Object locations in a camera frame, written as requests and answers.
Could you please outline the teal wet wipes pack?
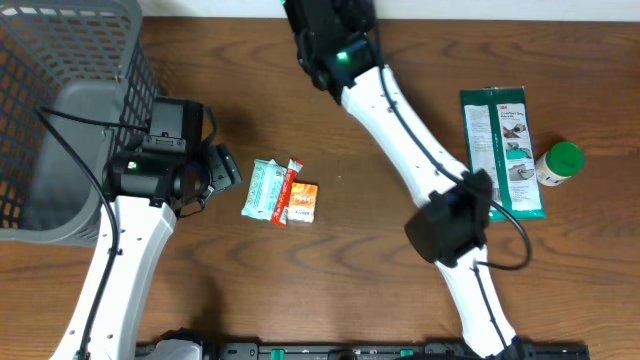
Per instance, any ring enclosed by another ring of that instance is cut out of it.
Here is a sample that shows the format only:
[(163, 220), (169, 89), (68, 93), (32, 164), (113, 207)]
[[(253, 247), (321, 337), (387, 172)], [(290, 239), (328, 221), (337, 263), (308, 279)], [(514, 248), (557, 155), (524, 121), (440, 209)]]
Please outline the teal wet wipes pack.
[(275, 160), (254, 161), (247, 199), (241, 214), (257, 220), (270, 220), (284, 184), (287, 168)]

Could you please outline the red stick sachet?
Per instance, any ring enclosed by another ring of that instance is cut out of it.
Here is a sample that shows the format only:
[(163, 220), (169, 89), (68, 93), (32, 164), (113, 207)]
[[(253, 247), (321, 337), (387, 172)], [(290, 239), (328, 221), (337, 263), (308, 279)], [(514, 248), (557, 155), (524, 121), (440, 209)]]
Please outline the red stick sachet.
[(287, 166), (287, 170), (284, 177), (284, 182), (283, 182), (280, 194), (278, 196), (276, 206), (272, 213), (272, 217), (270, 220), (271, 223), (281, 227), (287, 226), (287, 212), (288, 212), (288, 205), (289, 205), (289, 200), (291, 196), (292, 185), (296, 177), (298, 176), (299, 172), (302, 170), (303, 166), (304, 166), (304, 162), (299, 159), (291, 158), (289, 160), (289, 164)]

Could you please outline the orange tissue pack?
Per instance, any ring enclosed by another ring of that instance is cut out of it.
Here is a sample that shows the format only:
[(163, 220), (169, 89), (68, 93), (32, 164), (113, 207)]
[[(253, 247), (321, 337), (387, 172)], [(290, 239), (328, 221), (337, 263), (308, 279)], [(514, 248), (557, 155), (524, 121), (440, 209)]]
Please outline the orange tissue pack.
[(319, 187), (315, 184), (292, 184), (288, 215), (289, 221), (312, 223), (315, 219)]

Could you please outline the green 3M gloves package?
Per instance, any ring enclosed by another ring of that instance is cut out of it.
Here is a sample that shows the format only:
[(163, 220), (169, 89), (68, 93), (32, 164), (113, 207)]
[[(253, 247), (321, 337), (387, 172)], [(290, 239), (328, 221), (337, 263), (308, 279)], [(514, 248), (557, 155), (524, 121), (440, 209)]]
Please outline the green 3M gloves package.
[(522, 87), (460, 92), (470, 167), (492, 180), (491, 198), (517, 220), (546, 217)]

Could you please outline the green lid jar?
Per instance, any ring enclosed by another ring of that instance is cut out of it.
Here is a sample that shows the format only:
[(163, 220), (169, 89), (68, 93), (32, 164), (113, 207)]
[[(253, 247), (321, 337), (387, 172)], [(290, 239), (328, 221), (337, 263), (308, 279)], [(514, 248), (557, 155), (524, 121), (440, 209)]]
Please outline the green lid jar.
[(537, 181), (555, 187), (578, 174), (585, 165), (582, 149), (572, 142), (559, 142), (535, 162)]

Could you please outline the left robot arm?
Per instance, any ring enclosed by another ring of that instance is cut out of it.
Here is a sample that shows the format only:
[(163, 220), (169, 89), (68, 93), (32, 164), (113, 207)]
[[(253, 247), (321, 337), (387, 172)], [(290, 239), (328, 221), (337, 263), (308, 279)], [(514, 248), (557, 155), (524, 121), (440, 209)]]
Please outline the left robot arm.
[(160, 255), (183, 209), (241, 183), (228, 148), (202, 134), (210, 107), (158, 97), (142, 136), (86, 176), (101, 205), (98, 241), (56, 359), (208, 359), (205, 342), (180, 328), (136, 343)]

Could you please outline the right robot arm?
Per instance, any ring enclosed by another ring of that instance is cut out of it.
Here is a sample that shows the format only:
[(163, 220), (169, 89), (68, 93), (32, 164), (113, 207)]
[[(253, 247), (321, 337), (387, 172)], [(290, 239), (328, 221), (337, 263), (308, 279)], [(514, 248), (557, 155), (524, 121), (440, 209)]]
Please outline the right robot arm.
[(484, 170), (470, 171), (435, 138), (411, 107), (385, 61), (371, 1), (283, 0), (297, 58), (373, 137), (404, 181), (416, 213), (404, 231), (443, 276), (466, 345), (484, 359), (526, 352), (502, 309), (488, 259), (489, 212), (500, 210)]

